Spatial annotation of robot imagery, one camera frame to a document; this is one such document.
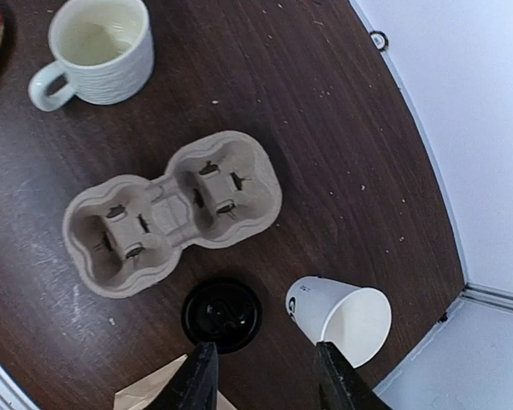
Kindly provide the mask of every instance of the dark wooden table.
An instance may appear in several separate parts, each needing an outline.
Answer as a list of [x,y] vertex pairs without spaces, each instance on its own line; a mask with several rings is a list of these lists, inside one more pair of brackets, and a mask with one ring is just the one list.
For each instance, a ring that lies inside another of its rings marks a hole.
[[[0,0],[0,363],[9,374],[45,410],[112,408],[117,390],[192,349],[183,299],[228,272],[265,308],[256,341],[221,357],[221,391],[240,410],[315,402],[313,348],[283,306],[305,275],[387,293],[391,335],[360,369],[371,385],[385,377],[463,277],[410,112],[348,2],[148,0],[149,84],[112,107],[73,100],[46,114],[27,85],[51,62],[47,29],[61,3]],[[277,224],[230,249],[188,249],[169,278],[132,298],[93,295],[62,243],[69,201],[118,174],[153,179],[181,146],[225,129],[269,152],[285,197]]]

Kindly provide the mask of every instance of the brown paper bag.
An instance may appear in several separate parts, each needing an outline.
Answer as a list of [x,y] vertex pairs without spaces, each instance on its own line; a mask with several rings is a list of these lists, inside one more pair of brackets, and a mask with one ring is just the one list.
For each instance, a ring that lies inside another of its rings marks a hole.
[[[168,381],[182,366],[186,357],[188,356],[185,354],[137,383],[117,392],[114,399],[114,410],[143,410],[156,399]],[[217,410],[236,410],[221,392],[218,394],[216,408]]]

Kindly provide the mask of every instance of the cup rim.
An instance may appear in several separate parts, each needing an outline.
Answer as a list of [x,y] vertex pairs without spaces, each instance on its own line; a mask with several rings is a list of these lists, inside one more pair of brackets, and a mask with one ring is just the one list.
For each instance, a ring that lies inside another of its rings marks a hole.
[[358,290],[354,290],[353,292],[349,293],[348,295],[346,295],[343,298],[341,298],[338,302],[336,302],[336,304],[333,306],[333,308],[327,314],[327,317],[325,318],[325,321],[323,322],[323,326],[321,328],[319,340],[320,341],[325,340],[325,333],[327,332],[327,327],[328,327],[329,322],[331,321],[331,318],[337,312],[339,307],[345,301],[347,301],[353,295],[355,295],[356,293],[375,293],[377,295],[380,295],[386,301],[386,303],[387,303],[387,306],[388,306],[387,315],[388,315],[388,317],[387,317],[387,330],[384,332],[384,337],[381,338],[380,343],[377,344],[376,349],[373,349],[373,353],[367,359],[362,361],[361,363],[350,363],[353,366],[353,368],[361,367],[365,363],[369,362],[373,357],[375,357],[376,354],[380,351],[380,349],[382,349],[382,347],[384,346],[384,343],[386,343],[387,337],[389,336],[390,331],[392,329],[392,305],[390,304],[390,301],[387,299],[387,296],[381,290],[378,290],[376,288],[366,287],[366,288],[360,288]]
[[[141,43],[144,40],[144,37],[146,36],[146,33],[150,29],[150,16],[149,16],[148,9],[147,9],[146,5],[144,4],[143,0],[130,0],[132,3],[136,3],[139,6],[140,11],[142,13],[142,18],[143,18],[143,24],[141,26],[140,33],[137,36],[136,41],[131,45],[131,47],[125,53],[121,54],[120,56],[117,56],[117,57],[113,58],[112,60],[102,62],[101,64],[95,64],[92,66],[84,66],[81,64],[76,64],[76,63],[71,62],[68,59],[66,59],[62,55],[62,53],[59,52],[56,42],[52,37],[54,36],[54,32],[59,29],[59,27],[57,25],[59,24],[58,21],[61,18],[61,15],[64,14],[66,11],[68,11],[69,8],[74,7],[74,4],[76,4],[78,1],[79,0],[68,0],[66,3],[64,3],[61,6],[61,8],[56,12],[56,14],[53,16],[53,19],[51,20],[51,23],[50,23],[50,29],[48,31],[48,43],[50,45],[51,54],[53,54],[53,56],[56,58],[56,60],[61,62],[61,64],[64,64],[64,65],[67,65],[70,67],[75,67],[78,69],[87,69],[87,70],[112,66],[112,65],[116,64],[117,62],[119,62],[120,60],[123,60],[124,58],[129,57],[141,45]],[[110,2],[105,2],[105,1],[95,2],[94,4],[91,4],[90,7],[94,6],[98,3],[110,3]]]

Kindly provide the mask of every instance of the ceramic mug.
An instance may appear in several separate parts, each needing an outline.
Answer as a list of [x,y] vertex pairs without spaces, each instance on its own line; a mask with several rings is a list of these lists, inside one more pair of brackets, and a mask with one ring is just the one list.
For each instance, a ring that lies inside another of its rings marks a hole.
[[[48,40],[56,60],[28,86],[43,111],[58,109],[73,96],[96,105],[127,100],[154,67],[150,18],[141,0],[69,0],[53,18]],[[47,95],[61,76],[67,84]]]

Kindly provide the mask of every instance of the white paper cup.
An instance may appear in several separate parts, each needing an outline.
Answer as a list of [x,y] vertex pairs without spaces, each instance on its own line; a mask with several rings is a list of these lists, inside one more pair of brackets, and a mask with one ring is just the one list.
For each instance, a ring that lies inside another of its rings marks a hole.
[[392,326],[390,303],[379,290],[316,276],[291,286],[286,309],[313,344],[334,343],[355,368],[378,353]]

